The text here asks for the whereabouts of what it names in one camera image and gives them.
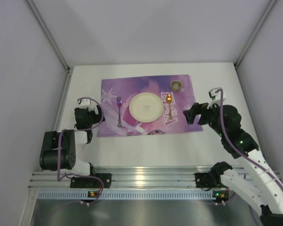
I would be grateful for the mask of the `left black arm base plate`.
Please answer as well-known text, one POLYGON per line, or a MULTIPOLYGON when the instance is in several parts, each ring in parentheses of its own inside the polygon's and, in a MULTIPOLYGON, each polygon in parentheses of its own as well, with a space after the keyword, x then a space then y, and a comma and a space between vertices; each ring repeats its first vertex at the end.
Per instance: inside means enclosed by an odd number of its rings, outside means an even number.
POLYGON ((75 176, 71 178, 70 188, 110 188, 112 182, 111 173, 97 173, 95 177, 99 178, 104 186, 98 179, 75 176))

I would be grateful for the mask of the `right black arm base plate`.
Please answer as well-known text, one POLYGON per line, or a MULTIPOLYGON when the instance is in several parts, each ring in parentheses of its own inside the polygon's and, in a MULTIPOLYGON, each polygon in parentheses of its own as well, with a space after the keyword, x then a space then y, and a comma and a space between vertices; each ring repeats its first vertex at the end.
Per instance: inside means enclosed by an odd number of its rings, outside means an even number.
POLYGON ((227 186, 221 183, 221 175, 223 175, 223 173, 195 173, 194 176, 196 187, 204 190, 210 190, 213 188, 227 188, 227 186))

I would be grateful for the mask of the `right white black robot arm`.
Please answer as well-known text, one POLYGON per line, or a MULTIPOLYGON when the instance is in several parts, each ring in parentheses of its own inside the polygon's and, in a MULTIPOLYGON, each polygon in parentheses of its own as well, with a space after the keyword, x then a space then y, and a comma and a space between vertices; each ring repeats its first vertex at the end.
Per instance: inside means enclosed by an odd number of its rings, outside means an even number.
POLYGON ((209 175, 214 186, 226 186, 240 196, 258 214, 264 226, 283 226, 283 183, 265 160, 258 144, 241 128, 241 115, 231 105, 195 103, 183 114, 188 124, 197 115, 199 125, 210 126, 220 137, 223 148, 232 155, 251 177, 253 186, 239 176, 226 162, 211 167, 209 175))

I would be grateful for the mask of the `small glass cup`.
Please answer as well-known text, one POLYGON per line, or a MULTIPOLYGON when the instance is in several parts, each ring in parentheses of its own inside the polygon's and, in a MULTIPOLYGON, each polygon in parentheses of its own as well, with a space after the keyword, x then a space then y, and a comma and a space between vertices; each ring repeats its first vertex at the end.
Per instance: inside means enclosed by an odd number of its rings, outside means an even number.
POLYGON ((170 89, 172 92, 179 92, 183 87, 183 84, 180 80, 173 80, 170 83, 170 89))

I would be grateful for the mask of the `iridescent metal fork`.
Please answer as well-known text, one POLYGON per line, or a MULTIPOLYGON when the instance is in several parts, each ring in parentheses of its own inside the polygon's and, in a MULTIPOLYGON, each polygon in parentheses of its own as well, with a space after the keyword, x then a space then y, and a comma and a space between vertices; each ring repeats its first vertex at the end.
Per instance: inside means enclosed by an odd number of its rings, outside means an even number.
POLYGON ((118 126, 118 128, 121 128, 122 127, 122 122, 121 122, 122 99, 121 99, 121 96, 117 96, 117 106, 118 106, 118 123, 117 123, 117 126, 118 126))

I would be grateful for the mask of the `gold metal spoon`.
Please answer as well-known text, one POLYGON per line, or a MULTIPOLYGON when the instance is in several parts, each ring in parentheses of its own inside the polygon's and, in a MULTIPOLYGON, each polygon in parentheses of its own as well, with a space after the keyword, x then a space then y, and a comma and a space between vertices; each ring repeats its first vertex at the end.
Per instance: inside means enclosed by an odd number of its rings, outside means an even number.
POLYGON ((166 96, 166 102, 169 105, 169 119, 172 120, 173 117, 172 117, 172 110, 171 110, 171 103, 172 103, 172 95, 171 94, 168 94, 166 96))

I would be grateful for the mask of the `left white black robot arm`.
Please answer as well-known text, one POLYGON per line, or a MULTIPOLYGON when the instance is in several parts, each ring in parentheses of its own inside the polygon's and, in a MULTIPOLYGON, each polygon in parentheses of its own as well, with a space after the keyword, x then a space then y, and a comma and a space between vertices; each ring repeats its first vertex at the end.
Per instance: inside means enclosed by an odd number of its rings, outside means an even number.
POLYGON ((57 178, 61 179, 61 170, 66 174, 95 176, 94 166, 77 157, 76 147, 91 143, 93 128, 105 121, 100 105, 94 109, 75 108, 74 116, 76 124, 74 129, 47 131, 44 134, 40 152, 39 164, 42 170, 57 172, 57 178))

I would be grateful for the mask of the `purple Elsa cloth placemat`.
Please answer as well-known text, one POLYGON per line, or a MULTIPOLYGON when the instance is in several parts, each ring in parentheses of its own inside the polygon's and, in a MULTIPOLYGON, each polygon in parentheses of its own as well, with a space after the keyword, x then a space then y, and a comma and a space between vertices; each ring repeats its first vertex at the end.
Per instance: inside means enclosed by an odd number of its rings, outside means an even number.
POLYGON ((97 135, 98 137, 126 137, 202 131, 202 127, 197 124, 198 119, 188 125, 183 115, 183 111, 189 110, 194 103, 192 81, 188 74, 103 79, 101 82, 101 106, 105 121, 99 125, 97 135), (170 83, 173 80, 182 82, 183 87, 179 92, 171 91, 170 83), (150 123, 136 121, 129 112, 131 99, 143 92, 156 94, 163 101, 162 115, 150 123), (169 105, 166 102, 168 94, 172 95, 172 120, 169 119, 169 105), (121 96, 122 99, 121 128, 117 126, 117 96, 121 96))

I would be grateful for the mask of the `cream round plate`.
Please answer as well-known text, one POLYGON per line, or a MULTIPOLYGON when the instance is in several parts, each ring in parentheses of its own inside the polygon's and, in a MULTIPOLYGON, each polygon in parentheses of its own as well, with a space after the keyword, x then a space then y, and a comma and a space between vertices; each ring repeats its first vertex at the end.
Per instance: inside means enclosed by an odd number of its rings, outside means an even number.
POLYGON ((129 104, 131 116, 141 123, 150 123, 159 119, 163 111, 163 101, 150 92, 135 95, 129 104))

